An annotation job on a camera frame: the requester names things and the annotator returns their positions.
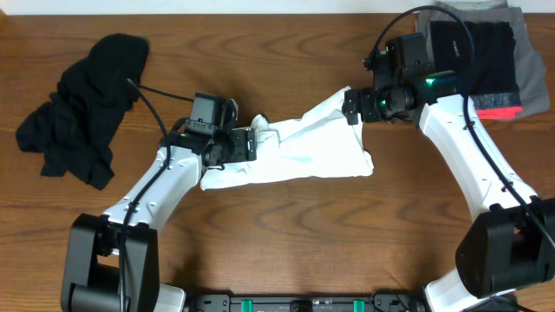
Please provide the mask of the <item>white t-shirt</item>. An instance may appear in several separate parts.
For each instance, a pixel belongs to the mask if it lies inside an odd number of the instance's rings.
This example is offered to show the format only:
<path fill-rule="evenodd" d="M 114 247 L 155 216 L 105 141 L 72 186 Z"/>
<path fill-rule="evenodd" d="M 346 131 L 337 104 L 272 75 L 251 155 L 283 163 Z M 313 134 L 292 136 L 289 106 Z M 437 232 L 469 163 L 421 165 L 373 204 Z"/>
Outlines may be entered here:
<path fill-rule="evenodd" d="M 362 143 L 362 125 L 351 126 L 342 113 L 345 87 L 298 119 L 270 123 L 255 116 L 257 159 L 209 170 L 202 190 L 225 189 L 291 179 L 368 177 L 374 172 L 371 155 Z"/>

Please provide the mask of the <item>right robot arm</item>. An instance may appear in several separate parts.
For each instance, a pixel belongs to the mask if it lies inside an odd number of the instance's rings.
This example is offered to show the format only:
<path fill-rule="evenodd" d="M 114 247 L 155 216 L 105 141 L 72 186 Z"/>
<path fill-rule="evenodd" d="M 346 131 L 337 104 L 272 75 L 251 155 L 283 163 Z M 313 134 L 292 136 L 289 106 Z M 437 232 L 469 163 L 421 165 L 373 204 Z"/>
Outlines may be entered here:
<path fill-rule="evenodd" d="M 455 267 L 429 283 L 413 311 L 469 311 L 554 277 L 554 202 L 541 199 L 511 168 L 480 122 L 453 71 L 438 71 L 421 33 L 374 47 L 364 66 L 374 84 L 344 96 L 350 125 L 413 122 L 441 153 L 467 201 L 472 225 Z"/>

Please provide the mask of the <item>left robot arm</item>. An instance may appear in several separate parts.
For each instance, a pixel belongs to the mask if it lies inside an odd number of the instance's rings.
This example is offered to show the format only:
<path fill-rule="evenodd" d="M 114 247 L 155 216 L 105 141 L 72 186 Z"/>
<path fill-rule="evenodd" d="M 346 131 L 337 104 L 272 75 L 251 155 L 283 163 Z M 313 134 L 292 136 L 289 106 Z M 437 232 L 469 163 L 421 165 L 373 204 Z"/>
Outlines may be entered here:
<path fill-rule="evenodd" d="M 196 94 L 135 186 L 100 216 L 81 214 L 69 233 L 64 311 L 181 311 L 186 292 L 160 281 L 158 235 L 210 169 L 256 158 L 254 132 L 238 128 L 233 99 Z"/>

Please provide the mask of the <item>folded black shorts orange hem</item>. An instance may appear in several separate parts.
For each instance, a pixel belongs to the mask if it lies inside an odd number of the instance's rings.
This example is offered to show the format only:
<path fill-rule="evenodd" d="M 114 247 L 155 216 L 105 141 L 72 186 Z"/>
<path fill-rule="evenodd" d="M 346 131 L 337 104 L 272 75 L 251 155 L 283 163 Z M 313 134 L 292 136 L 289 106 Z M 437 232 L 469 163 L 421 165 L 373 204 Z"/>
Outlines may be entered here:
<path fill-rule="evenodd" d="M 429 30 L 436 69 L 471 76 L 470 98 L 481 119 L 512 120 L 523 111 L 509 23 L 432 21 Z"/>

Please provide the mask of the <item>folded grey garment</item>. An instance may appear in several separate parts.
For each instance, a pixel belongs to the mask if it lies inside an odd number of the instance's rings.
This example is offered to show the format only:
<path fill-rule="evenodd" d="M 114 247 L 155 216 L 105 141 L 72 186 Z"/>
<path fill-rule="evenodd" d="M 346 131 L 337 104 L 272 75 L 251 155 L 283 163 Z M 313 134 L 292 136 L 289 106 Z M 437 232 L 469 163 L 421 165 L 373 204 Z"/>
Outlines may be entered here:
<path fill-rule="evenodd" d="M 523 107 L 523 111 L 516 114 L 514 119 L 542 113 L 549 108 L 550 99 L 545 84 L 546 69 L 540 53 L 530 43 L 521 8 L 511 7 L 506 1 L 437 1 L 435 5 L 454 13 L 465 23 L 509 23 L 516 42 L 514 50 L 516 82 L 519 86 L 519 98 Z M 429 24 L 432 21 L 456 21 L 451 16 L 437 10 L 424 10 L 418 14 L 415 28 L 424 35 L 428 54 L 434 62 L 429 30 Z"/>

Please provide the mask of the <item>black crumpled garment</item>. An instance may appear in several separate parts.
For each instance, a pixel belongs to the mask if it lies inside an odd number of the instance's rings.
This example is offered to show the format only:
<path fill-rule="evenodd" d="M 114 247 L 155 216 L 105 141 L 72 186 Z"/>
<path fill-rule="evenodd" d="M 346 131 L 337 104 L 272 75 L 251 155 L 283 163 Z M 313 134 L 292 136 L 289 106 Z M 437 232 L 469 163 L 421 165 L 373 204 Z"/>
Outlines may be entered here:
<path fill-rule="evenodd" d="M 109 145 L 138 100 L 130 83 L 140 81 L 148 54 L 147 39 L 112 34 L 62 73 L 49 100 L 16 130 L 21 151 L 44 156 L 42 176 L 69 172 L 97 190 L 107 186 L 114 176 Z"/>

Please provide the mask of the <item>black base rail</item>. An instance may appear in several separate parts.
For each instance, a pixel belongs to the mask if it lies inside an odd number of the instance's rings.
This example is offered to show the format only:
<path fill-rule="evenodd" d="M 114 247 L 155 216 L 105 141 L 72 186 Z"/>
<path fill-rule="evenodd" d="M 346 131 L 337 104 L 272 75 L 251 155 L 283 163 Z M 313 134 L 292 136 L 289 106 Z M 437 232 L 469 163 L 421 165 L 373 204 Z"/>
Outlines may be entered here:
<path fill-rule="evenodd" d="M 230 296 L 186 299 L 184 312 L 425 312 L 419 296 L 374 293 L 369 296 Z"/>

